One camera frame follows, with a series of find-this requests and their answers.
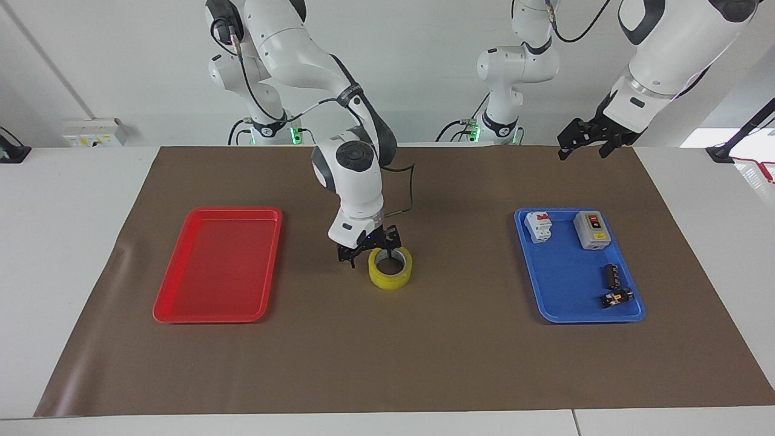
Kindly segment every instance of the black cable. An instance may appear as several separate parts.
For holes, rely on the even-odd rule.
[[[4,128],[3,126],[0,126],[0,130],[2,130],[3,132],[6,132],[8,135],[11,136],[11,138],[13,138],[16,142],[18,142],[21,147],[24,147],[24,143],[20,141],[15,134],[9,132],[8,129]]]
[[[770,126],[770,124],[772,124],[773,122],[775,122],[775,116],[774,116],[773,118],[771,118],[771,119],[770,119],[770,121],[767,121],[765,125],[761,126],[760,128],[758,128],[758,129],[754,130],[754,131],[753,131],[753,132],[751,132],[751,133],[748,133],[748,135],[747,135],[747,136],[755,135],[755,134],[757,134],[758,132],[761,132],[762,130],[764,130],[764,129],[766,129],[767,127],[769,127],[769,126]]]
[[[684,89],[683,91],[681,91],[681,92],[680,92],[680,94],[676,95],[676,97],[675,97],[675,99],[674,99],[674,100],[678,100],[678,99],[680,99],[680,98],[681,98],[681,97],[683,97],[684,95],[688,94],[688,93],[689,93],[689,91],[691,91],[692,89],[694,89],[694,87],[695,87],[695,86],[697,86],[697,84],[698,84],[698,83],[700,83],[700,80],[702,80],[702,78],[703,78],[703,77],[705,77],[705,75],[708,73],[708,70],[710,70],[710,69],[711,69],[711,68],[710,68],[710,66],[708,66],[707,68],[705,68],[705,69],[704,69],[704,70],[703,70],[703,71],[700,73],[700,75],[699,75],[699,76],[697,76],[697,79],[696,79],[696,80],[695,80],[695,81],[694,81],[694,82],[693,82],[691,85],[689,85],[689,88],[686,88],[686,89]]]
[[[250,97],[253,98],[253,102],[256,103],[256,106],[258,106],[258,109],[261,109],[261,112],[263,112],[263,114],[265,116],[267,116],[269,119],[272,119],[273,121],[277,121],[279,123],[292,123],[292,122],[296,121],[297,119],[302,118],[304,115],[307,114],[307,112],[313,110],[314,108],[316,108],[316,107],[318,107],[318,106],[320,106],[322,104],[325,104],[325,103],[328,103],[328,102],[335,102],[335,101],[337,101],[336,99],[321,100],[321,101],[318,102],[318,104],[310,107],[309,109],[307,109],[304,112],[298,114],[297,116],[294,116],[293,118],[286,118],[286,119],[275,118],[269,112],[264,110],[264,108],[261,106],[261,103],[258,102],[258,99],[256,98],[256,95],[253,94],[253,87],[250,86],[250,80],[248,80],[248,78],[247,78],[247,70],[245,69],[245,60],[243,59],[242,56],[238,56],[238,58],[239,58],[239,65],[240,65],[240,67],[242,67],[243,78],[245,79],[245,85],[247,85],[247,90],[250,93]]]
[[[576,42],[580,41],[581,38],[584,38],[587,35],[587,33],[589,33],[589,31],[592,30],[592,28],[594,27],[595,23],[597,23],[598,20],[600,19],[600,16],[602,16],[603,12],[605,12],[605,9],[608,7],[609,3],[611,3],[611,0],[605,0],[605,3],[603,3],[603,6],[600,8],[600,11],[598,12],[598,14],[596,16],[594,16],[594,19],[589,24],[587,29],[581,35],[579,35],[578,37],[570,39],[570,40],[568,40],[568,39],[564,38],[562,35],[560,35],[560,31],[557,29],[556,17],[554,16],[554,6],[552,6],[552,3],[549,0],[546,0],[546,8],[551,10],[551,12],[549,13],[549,22],[551,22],[552,29],[554,29],[554,33],[555,33],[555,35],[557,35],[557,38],[560,38],[560,41],[563,41],[564,43],[572,44],[572,43],[576,43]]]
[[[446,133],[447,130],[452,128],[452,126],[457,126],[459,124],[463,124],[463,122],[458,119],[457,121],[452,121],[451,123],[449,123],[446,126],[444,126],[444,128],[441,129],[441,133],[439,133],[439,135],[436,137],[436,141],[435,142],[439,142],[441,140],[441,137],[444,135],[444,133]]]
[[[234,53],[233,51],[229,50],[229,48],[227,48],[225,45],[223,45],[223,43],[218,38],[216,38],[215,34],[213,33],[213,32],[215,32],[215,25],[218,24],[218,22],[221,22],[221,21],[223,21],[227,26],[229,25],[229,22],[226,21],[226,19],[222,18],[222,17],[221,18],[216,18],[216,19],[212,20],[212,24],[210,25],[210,36],[212,36],[212,40],[214,40],[216,44],[218,44],[223,50],[226,50],[226,53],[231,54],[232,56],[236,56],[237,54]]]
[[[241,134],[243,134],[243,133],[252,133],[252,132],[251,132],[250,130],[248,130],[248,129],[245,129],[245,130],[240,130],[240,131],[237,133],[237,138],[234,140],[234,142],[236,143],[236,145],[239,145],[239,135],[241,135]]]
[[[470,132],[468,130],[461,130],[460,132],[455,133],[454,135],[452,135],[452,140],[450,140],[450,142],[455,142],[455,137],[457,137],[457,135],[460,135],[460,138],[458,138],[458,140],[457,140],[457,142],[460,142],[463,139],[464,136],[466,136],[467,134],[470,135],[471,133],[472,132]]]
[[[484,96],[484,99],[482,99],[482,102],[479,103],[479,107],[477,107],[477,110],[475,110],[474,114],[471,116],[472,119],[476,117],[476,115],[479,113],[479,109],[482,109],[482,106],[484,106],[484,102],[486,102],[489,97],[490,97],[490,93],[488,92],[487,95]]]
[[[314,106],[310,107],[309,109],[305,110],[304,112],[302,112],[302,113],[298,114],[297,116],[294,116],[293,118],[290,118],[290,119],[280,119],[280,118],[276,118],[276,117],[272,116],[272,115],[271,115],[270,113],[268,113],[268,112],[267,112],[267,111],[264,109],[264,107],[263,107],[263,106],[262,106],[262,105],[261,105],[261,104],[258,102],[258,99],[256,98],[256,95],[255,95],[255,94],[253,94],[253,87],[252,87],[252,86],[250,86],[250,80],[247,78],[247,70],[245,69],[245,59],[243,58],[243,56],[242,56],[241,54],[237,54],[237,53],[234,53],[233,51],[229,50],[229,48],[227,48],[225,45],[223,45],[223,43],[222,43],[220,40],[218,40],[218,38],[216,38],[216,37],[215,37],[215,34],[214,34],[213,32],[215,31],[215,26],[216,26],[216,25],[217,25],[219,22],[223,22],[223,23],[225,23],[226,25],[228,25],[228,24],[229,24],[229,22],[228,22],[228,21],[226,21],[226,19],[224,19],[224,18],[222,18],[222,17],[219,17],[219,18],[216,18],[216,19],[212,20],[212,23],[210,24],[210,36],[211,36],[211,37],[212,37],[212,39],[215,41],[215,43],[217,43],[217,44],[218,44],[218,45],[219,45],[219,46],[220,46],[220,47],[221,47],[223,50],[226,50],[226,52],[227,52],[227,53],[229,53],[229,54],[230,54],[230,55],[232,55],[232,56],[237,56],[237,58],[239,59],[239,65],[240,65],[240,67],[242,68],[242,72],[243,72],[243,78],[245,79],[245,85],[247,85],[247,90],[248,90],[248,92],[250,93],[250,97],[251,97],[251,98],[253,98],[253,102],[255,102],[255,103],[256,103],[256,106],[258,106],[258,109],[260,109],[260,110],[261,110],[261,112],[263,112],[263,114],[264,114],[265,116],[267,116],[269,119],[271,119],[271,120],[273,120],[273,121],[277,121],[277,122],[279,122],[279,123],[291,123],[291,122],[293,122],[293,121],[295,121],[295,120],[297,120],[297,119],[301,118],[301,117],[302,117],[303,115],[305,115],[307,112],[309,112],[309,111],[313,110],[314,108],[316,108],[316,107],[318,107],[318,106],[320,106],[320,105],[322,105],[322,104],[324,104],[324,103],[327,103],[327,102],[335,102],[335,101],[336,101],[336,99],[325,99],[325,100],[322,100],[322,101],[318,102],[318,104],[316,104],[316,105],[314,105]]]
[[[409,207],[407,209],[401,209],[396,210],[395,212],[391,212],[387,215],[385,215],[385,218],[390,218],[392,216],[400,215],[402,213],[406,213],[410,210],[412,210],[415,207],[415,166],[417,164],[411,164],[406,168],[388,168],[388,167],[381,167],[385,171],[389,172],[407,172],[409,171]]]
[[[245,124],[245,119],[244,118],[242,118],[239,121],[237,121],[236,123],[234,123],[234,126],[232,126],[232,129],[229,132],[229,142],[226,143],[226,145],[231,145],[232,144],[232,140],[234,139],[234,132],[236,132],[237,127],[241,126],[242,124]]]
[[[520,130],[522,131],[522,136],[519,137],[519,144],[517,145],[522,145],[522,140],[525,139],[525,128],[517,127],[517,133],[519,133]]]
[[[309,136],[312,137],[312,143],[317,144],[318,141],[315,140],[315,134],[310,129],[299,129],[299,132],[307,132],[309,133]]]

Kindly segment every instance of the table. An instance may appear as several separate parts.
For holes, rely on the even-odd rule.
[[[31,417],[158,148],[38,149],[0,167],[0,417]],[[638,155],[764,373],[775,384],[772,212],[733,165],[702,150]],[[725,428],[723,423],[733,427]],[[210,434],[770,434],[775,407],[471,414],[108,417],[0,422],[0,434],[94,434],[120,427]]]

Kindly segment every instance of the brown mat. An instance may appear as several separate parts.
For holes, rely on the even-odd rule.
[[[775,393],[632,150],[403,149],[417,162],[407,287],[336,261],[338,207],[308,148],[164,148],[67,342],[36,416],[714,407]],[[385,175],[388,209],[406,175]],[[285,213],[260,324],[171,326],[151,309],[197,206]],[[551,325],[513,212],[596,207],[646,304],[626,325]]]

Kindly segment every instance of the robotic arm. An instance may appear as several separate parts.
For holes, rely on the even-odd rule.
[[[337,243],[339,260],[353,263],[365,250],[379,247],[390,252],[400,247],[398,230],[383,226],[381,167],[393,161],[398,147],[395,136],[344,64],[318,47],[309,36],[303,23],[306,17],[304,1],[247,0],[241,14],[229,0],[209,0],[210,10],[211,3],[228,3],[224,8],[229,7],[232,18],[226,19],[228,23],[224,26],[229,27],[229,38],[235,41],[232,42],[234,47],[241,42],[248,46],[245,54],[256,55],[254,79],[264,80],[271,76],[291,87],[325,89],[357,123],[344,133],[321,142],[312,152],[315,176],[325,188],[340,197],[339,212],[329,229],[329,237]],[[246,66],[252,63],[249,57],[243,59],[247,59]],[[225,70],[220,70],[222,77]],[[264,107],[262,102],[255,103],[257,107],[258,103]],[[279,99],[274,108],[280,112]]]
[[[553,3],[556,7],[560,0]],[[476,115],[479,140],[496,144],[515,139],[523,101],[516,86],[551,80],[560,70],[545,0],[517,0],[511,13],[511,29],[522,38],[522,45],[492,48],[477,63],[479,77],[490,86],[487,107]]]
[[[557,137],[560,159],[603,143],[607,157],[632,145],[657,113],[681,97],[748,25],[760,0],[623,0],[619,23],[637,54],[587,122]]]
[[[218,54],[210,60],[210,78],[220,88],[234,92],[245,101],[256,144],[292,144],[294,141],[291,130],[287,128],[288,123],[282,121],[288,119],[288,115],[283,109],[280,93],[274,87],[261,83],[270,75],[244,28],[238,8],[228,0],[208,0],[206,8],[206,19],[211,25],[213,37],[236,50],[234,54]]]

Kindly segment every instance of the yellow tape roll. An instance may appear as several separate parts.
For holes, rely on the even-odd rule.
[[[393,257],[404,264],[404,269],[398,274],[387,275],[377,268],[377,264],[388,258],[388,251],[377,248],[369,254],[369,277],[371,277],[371,282],[377,285],[378,288],[386,291],[395,291],[396,289],[403,288],[404,285],[409,283],[409,277],[412,276],[412,255],[409,254],[409,250],[404,247],[393,250]]]

